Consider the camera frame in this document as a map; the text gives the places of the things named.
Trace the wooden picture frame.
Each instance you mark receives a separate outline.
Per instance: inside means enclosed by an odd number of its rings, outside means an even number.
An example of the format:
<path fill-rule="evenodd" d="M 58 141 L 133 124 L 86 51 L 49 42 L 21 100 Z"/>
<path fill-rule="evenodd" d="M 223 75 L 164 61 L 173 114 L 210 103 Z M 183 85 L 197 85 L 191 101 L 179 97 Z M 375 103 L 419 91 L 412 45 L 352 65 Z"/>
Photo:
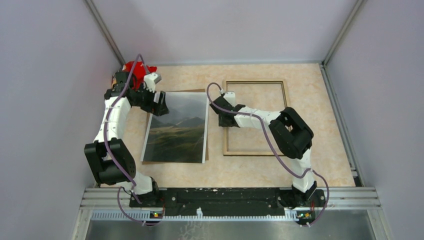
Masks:
<path fill-rule="evenodd" d="M 284 107 L 290 105 L 289 93 L 287 84 L 284 79 L 229 79 L 223 80 L 223 88 L 228 90 L 229 85 L 279 85 L 281 88 Z M 274 154 L 272 151 L 229 151 L 228 150 L 228 128 L 223 130 L 223 155 L 226 157 L 270 157 Z"/>

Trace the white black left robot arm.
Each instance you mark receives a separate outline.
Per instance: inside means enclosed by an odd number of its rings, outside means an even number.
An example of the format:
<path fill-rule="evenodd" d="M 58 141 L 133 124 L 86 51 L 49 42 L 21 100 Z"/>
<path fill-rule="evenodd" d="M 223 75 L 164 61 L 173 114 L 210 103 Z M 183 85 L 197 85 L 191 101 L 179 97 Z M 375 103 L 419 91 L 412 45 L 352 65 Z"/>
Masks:
<path fill-rule="evenodd" d="M 104 94 L 105 110 L 93 142 L 84 146 L 84 154 L 98 185 L 120 186 L 131 192 L 138 203 L 154 207 L 160 202 L 157 182 L 137 171 L 135 159 L 124 143 L 128 114 L 132 107 L 155 116 L 169 113 L 166 92 L 156 91 L 160 74 L 148 71 L 140 83 L 134 73 L 118 71 L 114 84 Z"/>

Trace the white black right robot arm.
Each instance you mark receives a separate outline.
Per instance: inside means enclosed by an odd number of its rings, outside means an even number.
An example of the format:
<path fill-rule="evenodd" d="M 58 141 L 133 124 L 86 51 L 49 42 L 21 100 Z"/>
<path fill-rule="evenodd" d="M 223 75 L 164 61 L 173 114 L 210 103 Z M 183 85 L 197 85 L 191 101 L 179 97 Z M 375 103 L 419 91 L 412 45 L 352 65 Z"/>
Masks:
<path fill-rule="evenodd" d="M 262 111 L 256 108 L 250 108 L 243 104 L 235 103 L 236 94 L 233 91 L 223 91 L 221 89 L 220 96 L 211 101 L 209 106 L 218 115 L 218 125 L 220 127 L 237 127 L 237 128 L 255 128 L 262 129 L 265 139 L 280 164 L 293 177 L 292 190 L 282 199 L 283 206 L 294 209 L 300 206 L 307 206 L 313 202 L 314 193 L 317 189 L 317 182 L 312 174 L 318 174 L 311 168 L 311 147 L 314 137 L 313 131 L 299 116 L 299 114 L 291 107 L 286 107 L 283 111 Z M 170 110 L 166 105 L 166 93 L 161 91 L 160 96 L 153 97 L 152 114 L 157 116 L 168 115 Z M 290 169 L 282 159 L 277 156 L 271 140 L 268 136 L 269 130 L 282 154 L 295 161 Z M 188 160 L 195 159 L 197 142 L 205 140 L 206 133 L 202 137 L 193 138 L 196 144 L 189 144 L 188 137 L 178 140 L 177 137 L 171 137 L 170 146 L 165 146 L 165 140 L 155 143 L 155 150 L 165 156 L 155 156 L 154 160 L 171 160 L 171 162 L 188 163 Z"/>

